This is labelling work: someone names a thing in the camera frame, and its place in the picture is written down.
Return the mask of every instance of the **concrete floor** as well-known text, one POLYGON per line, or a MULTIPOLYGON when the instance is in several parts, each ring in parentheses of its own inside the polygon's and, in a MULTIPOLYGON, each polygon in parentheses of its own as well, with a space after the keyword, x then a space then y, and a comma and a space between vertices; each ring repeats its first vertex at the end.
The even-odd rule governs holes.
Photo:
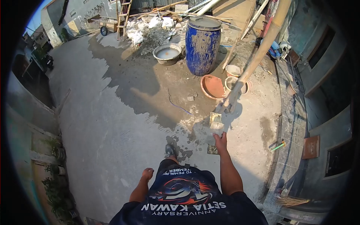
MULTIPOLYGON (((253 45, 240 42, 232 64, 244 66, 253 45)), ((152 56, 133 57, 136 52, 126 41, 116 41, 114 33, 72 40, 51 55, 54 70, 49 78, 56 106, 71 89, 59 122, 70 191, 82 218, 109 222, 128 201, 142 171, 157 171, 166 143, 176 146, 180 164, 211 171, 220 187, 220 158, 207 154, 205 137, 198 131, 217 102, 202 93, 200 77, 191 75, 186 65, 164 67, 152 56), (172 102, 194 116, 170 104, 168 89, 172 102), (195 93, 195 101, 187 101, 195 93)), ((225 57, 218 53, 211 73, 222 80, 226 73, 221 74, 219 64, 225 57)), ((261 208, 273 157, 268 148, 276 141, 281 103, 275 76, 258 67, 250 80, 253 88, 238 100, 234 114, 223 115, 223 122, 244 192, 261 208)), ((278 216, 264 214, 275 224, 278 216)))

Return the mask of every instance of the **broom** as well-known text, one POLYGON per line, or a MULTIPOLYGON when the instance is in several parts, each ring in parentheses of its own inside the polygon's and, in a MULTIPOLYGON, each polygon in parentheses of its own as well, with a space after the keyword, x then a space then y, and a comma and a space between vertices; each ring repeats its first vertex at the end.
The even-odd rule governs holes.
POLYGON ((280 203, 282 205, 282 207, 284 207, 284 208, 308 203, 309 201, 310 201, 310 199, 295 198, 295 197, 291 197, 288 195, 283 196, 283 197, 282 196, 277 197, 277 202, 280 203))

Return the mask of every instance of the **right hand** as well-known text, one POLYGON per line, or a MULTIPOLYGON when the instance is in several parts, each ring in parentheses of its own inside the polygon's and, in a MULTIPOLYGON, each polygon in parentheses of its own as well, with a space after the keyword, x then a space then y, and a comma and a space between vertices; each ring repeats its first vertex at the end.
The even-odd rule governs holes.
POLYGON ((226 139, 226 132, 223 131, 221 137, 219 137, 219 135, 215 133, 213 133, 212 135, 215 138, 215 146, 217 148, 218 153, 222 154, 224 152, 227 152, 228 150, 226 145, 228 140, 226 139))

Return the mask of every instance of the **black shoe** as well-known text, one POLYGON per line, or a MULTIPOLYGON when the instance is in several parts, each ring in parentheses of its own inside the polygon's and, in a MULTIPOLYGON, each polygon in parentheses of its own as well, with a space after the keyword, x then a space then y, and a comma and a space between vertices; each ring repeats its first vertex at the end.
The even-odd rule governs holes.
POLYGON ((166 144, 165 146, 165 153, 166 155, 169 157, 169 156, 175 156, 176 158, 176 155, 175 155, 175 148, 172 144, 166 144))

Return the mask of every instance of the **wheelbarrow wheel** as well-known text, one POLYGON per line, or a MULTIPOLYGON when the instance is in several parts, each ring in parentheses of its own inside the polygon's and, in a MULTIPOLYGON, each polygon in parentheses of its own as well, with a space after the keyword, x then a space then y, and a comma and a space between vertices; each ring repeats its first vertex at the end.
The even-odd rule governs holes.
POLYGON ((106 26, 102 26, 102 27, 100 28, 100 33, 101 33, 101 35, 103 35, 103 36, 108 35, 108 29, 106 28, 106 26))

